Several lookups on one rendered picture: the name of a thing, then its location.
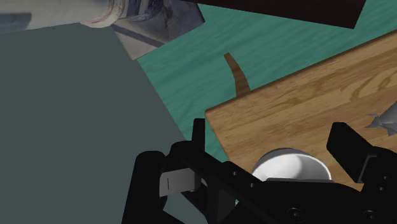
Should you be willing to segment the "white bowl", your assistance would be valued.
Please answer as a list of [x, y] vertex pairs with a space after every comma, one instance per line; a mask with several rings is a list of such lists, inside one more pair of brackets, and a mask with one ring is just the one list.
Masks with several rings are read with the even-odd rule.
[[251, 174], [266, 181], [281, 178], [304, 181], [332, 181], [330, 171], [322, 161], [293, 148], [278, 148], [264, 154]]

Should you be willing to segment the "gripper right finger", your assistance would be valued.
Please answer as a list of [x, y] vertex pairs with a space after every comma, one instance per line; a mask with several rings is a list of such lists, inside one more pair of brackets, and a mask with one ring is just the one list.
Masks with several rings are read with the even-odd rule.
[[344, 122], [332, 123], [326, 149], [361, 192], [397, 199], [397, 153], [371, 145]]

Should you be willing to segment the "dark brown furniture piece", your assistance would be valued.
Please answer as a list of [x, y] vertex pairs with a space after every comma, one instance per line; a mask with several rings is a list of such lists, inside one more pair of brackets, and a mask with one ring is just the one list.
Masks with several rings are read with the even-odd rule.
[[366, 0], [184, 0], [188, 2], [355, 28]]

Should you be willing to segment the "wooden table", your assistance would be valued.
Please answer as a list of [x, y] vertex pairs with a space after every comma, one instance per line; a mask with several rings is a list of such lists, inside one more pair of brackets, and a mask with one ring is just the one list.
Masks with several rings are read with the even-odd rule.
[[334, 122], [397, 152], [397, 134], [371, 127], [397, 102], [397, 30], [209, 108], [228, 159], [246, 171], [268, 151], [294, 148], [322, 161], [332, 180], [360, 190], [326, 149]]

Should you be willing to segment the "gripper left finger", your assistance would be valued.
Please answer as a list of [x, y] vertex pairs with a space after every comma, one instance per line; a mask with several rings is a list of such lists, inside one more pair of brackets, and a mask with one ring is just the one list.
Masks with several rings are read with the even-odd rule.
[[208, 224], [268, 224], [253, 195], [259, 182], [206, 153], [204, 129], [205, 120], [196, 118], [192, 140], [174, 143], [168, 155], [138, 154], [122, 224], [184, 224], [164, 211], [172, 193], [181, 193]]

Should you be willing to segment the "grey animal figure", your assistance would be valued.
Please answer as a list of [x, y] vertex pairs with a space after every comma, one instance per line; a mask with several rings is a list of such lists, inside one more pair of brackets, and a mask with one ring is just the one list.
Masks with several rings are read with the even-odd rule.
[[387, 130], [388, 136], [397, 134], [397, 101], [380, 116], [377, 114], [370, 114], [373, 120], [367, 128], [382, 127]]

